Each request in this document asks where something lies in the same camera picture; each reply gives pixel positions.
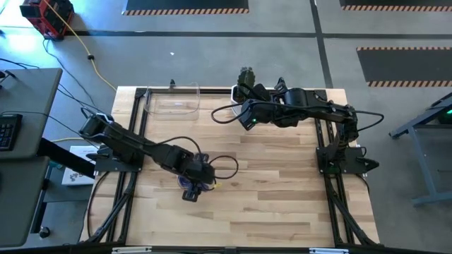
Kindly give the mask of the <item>black slanted beam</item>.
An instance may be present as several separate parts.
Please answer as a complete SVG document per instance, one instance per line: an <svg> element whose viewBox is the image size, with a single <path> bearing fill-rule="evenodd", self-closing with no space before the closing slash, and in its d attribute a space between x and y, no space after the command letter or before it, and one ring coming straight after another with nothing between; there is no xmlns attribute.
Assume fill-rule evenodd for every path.
<svg viewBox="0 0 452 254"><path fill-rule="evenodd" d="M59 147L57 144L42 138L36 153L37 156L45 156L73 171L94 179L95 165L89 161L74 155L73 153Z"/></svg>

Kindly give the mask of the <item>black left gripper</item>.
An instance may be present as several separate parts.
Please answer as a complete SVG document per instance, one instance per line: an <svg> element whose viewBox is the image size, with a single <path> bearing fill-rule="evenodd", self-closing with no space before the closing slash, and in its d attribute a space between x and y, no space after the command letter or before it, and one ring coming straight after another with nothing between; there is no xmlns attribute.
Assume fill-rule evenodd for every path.
<svg viewBox="0 0 452 254"><path fill-rule="evenodd" d="M208 162L209 155L195 154L193 159L183 170L183 176L192 181L201 182L201 189L198 186L191 186L184 190L182 199L189 202L196 202L202 191L213 191L215 189L215 168Z"/></svg>

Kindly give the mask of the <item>grey desk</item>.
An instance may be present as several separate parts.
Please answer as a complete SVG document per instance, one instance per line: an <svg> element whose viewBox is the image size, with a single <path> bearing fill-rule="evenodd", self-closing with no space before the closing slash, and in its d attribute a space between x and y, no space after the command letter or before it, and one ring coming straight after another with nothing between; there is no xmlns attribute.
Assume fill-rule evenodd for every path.
<svg viewBox="0 0 452 254"><path fill-rule="evenodd" d="M0 248L26 242L49 158L38 157L60 68L13 69L0 89L0 114L21 114L11 151L0 150Z"/></svg>

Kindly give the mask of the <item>grey-blue metal table frame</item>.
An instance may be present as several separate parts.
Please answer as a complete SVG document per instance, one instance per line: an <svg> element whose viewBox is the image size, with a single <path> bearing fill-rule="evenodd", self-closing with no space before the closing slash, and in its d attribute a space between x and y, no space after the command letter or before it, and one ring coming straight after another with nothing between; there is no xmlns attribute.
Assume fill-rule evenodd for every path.
<svg viewBox="0 0 452 254"><path fill-rule="evenodd" d="M452 201L452 189L437 188L442 173L452 174L452 123L437 124L440 116L452 118L452 92L434 102L422 114L389 133L392 139L409 135L428 194L412 199L414 206Z"/></svg>

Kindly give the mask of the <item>black floor mat striped edge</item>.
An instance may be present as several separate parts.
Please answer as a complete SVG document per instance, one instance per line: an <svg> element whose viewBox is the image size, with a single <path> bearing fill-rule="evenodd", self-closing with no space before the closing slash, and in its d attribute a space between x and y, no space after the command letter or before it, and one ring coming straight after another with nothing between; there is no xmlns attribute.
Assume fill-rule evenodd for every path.
<svg viewBox="0 0 452 254"><path fill-rule="evenodd" d="M123 16L174 16L248 12L248 0L127 0L121 14Z"/></svg>
<svg viewBox="0 0 452 254"><path fill-rule="evenodd" d="M344 11L452 12L452 0L339 0Z"/></svg>
<svg viewBox="0 0 452 254"><path fill-rule="evenodd" d="M452 87L452 47L358 47L369 87Z"/></svg>

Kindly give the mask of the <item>silver metal bracket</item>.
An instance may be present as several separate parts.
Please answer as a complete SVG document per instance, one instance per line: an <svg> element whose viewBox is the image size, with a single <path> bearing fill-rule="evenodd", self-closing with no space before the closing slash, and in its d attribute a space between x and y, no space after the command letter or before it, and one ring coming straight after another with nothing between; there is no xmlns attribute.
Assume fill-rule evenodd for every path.
<svg viewBox="0 0 452 254"><path fill-rule="evenodd" d="M122 246L113 248L111 254L149 254L152 251L148 246Z"/></svg>
<svg viewBox="0 0 452 254"><path fill-rule="evenodd" d="M350 252L341 248L310 248L309 254L350 254Z"/></svg>

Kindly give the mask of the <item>black keyboard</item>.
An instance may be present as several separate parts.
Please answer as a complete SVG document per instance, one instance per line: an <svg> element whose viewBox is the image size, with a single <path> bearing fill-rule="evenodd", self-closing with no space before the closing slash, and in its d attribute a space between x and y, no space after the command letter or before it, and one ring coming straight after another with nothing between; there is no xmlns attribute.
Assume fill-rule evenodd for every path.
<svg viewBox="0 0 452 254"><path fill-rule="evenodd" d="M0 152L13 150L22 118L22 114L0 115Z"/></svg>

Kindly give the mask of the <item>red and black equipment box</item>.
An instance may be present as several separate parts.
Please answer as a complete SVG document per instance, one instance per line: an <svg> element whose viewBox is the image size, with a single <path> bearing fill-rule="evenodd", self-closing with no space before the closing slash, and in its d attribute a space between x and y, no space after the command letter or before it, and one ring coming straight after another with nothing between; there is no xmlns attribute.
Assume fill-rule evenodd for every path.
<svg viewBox="0 0 452 254"><path fill-rule="evenodd" d="M45 38L61 41L66 33L66 24L74 15L70 0L24 0L19 6L22 17Z"/></svg>

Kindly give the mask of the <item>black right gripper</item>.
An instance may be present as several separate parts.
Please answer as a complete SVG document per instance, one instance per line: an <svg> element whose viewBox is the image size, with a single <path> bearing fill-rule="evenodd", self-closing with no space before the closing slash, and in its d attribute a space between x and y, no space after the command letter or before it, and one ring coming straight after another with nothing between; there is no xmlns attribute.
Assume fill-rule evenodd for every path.
<svg viewBox="0 0 452 254"><path fill-rule="evenodd" d="M239 122L246 130L251 130L258 123L272 123L279 128L283 127L282 121L278 119L282 116L282 105L270 102L271 95L263 84L258 83L252 87L242 83L241 95L246 101L242 105Z"/></svg>

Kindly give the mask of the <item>black aluminium table frame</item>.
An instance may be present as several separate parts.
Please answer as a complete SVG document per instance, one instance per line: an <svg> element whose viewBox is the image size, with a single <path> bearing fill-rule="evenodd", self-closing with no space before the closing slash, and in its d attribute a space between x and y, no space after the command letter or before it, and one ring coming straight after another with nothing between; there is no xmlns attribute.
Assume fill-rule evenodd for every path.
<svg viewBox="0 0 452 254"><path fill-rule="evenodd" d="M295 128L234 120L230 90L201 91L198 118L150 116L145 136L201 148L220 175L197 202L182 200L176 177L151 159L138 176L129 246L331 247L323 177L316 163L313 119Z"/></svg>

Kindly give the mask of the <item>clear plastic basket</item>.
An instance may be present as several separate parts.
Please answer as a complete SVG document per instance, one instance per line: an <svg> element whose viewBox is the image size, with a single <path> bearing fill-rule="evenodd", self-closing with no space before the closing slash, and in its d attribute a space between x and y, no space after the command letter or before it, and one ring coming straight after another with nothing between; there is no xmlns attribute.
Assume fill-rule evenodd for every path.
<svg viewBox="0 0 452 254"><path fill-rule="evenodd" d="M178 83L171 79L168 84L151 83L145 89L145 109L149 114L171 118L199 111L201 88L196 82Z"/></svg>

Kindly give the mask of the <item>white printed box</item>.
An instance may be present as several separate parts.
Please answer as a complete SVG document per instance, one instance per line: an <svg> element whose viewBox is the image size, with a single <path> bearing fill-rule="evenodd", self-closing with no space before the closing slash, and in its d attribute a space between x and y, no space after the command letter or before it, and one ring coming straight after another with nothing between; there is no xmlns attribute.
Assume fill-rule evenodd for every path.
<svg viewBox="0 0 452 254"><path fill-rule="evenodd" d="M83 158L84 160L90 162L91 164L95 165L95 161L92 159L89 159L87 157L88 154L93 154L98 151L98 147L96 146L71 146L70 150L71 153L73 153L76 156L79 156ZM75 172L74 170L70 168L65 168L64 175L61 180L61 184L63 186L85 186L85 185L93 185L94 179L84 176L78 172Z"/></svg>

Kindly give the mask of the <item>green cactus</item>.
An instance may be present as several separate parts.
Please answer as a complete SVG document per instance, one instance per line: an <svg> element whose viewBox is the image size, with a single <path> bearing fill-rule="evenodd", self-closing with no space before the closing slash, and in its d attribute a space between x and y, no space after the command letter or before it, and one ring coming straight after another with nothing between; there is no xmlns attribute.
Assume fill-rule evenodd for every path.
<svg viewBox="0 0 452 254"><path fill-rule="evenodd" d="M242 83L246 83L247 85L253 87L255 85L255 79L256 76L253 72L252 67L242 67L237 78L237 84L241 87Z"/></svg>

